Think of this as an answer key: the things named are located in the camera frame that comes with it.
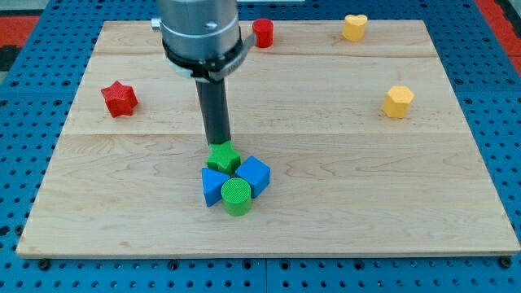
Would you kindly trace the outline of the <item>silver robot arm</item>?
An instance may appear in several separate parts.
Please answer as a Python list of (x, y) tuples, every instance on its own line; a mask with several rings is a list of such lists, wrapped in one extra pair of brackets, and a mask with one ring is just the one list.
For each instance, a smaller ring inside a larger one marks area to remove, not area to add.
[(235, 0), (157, 0), (166, 58), (181, 76), (217, 83), (234, 72), (256, 45), (244, 37)]

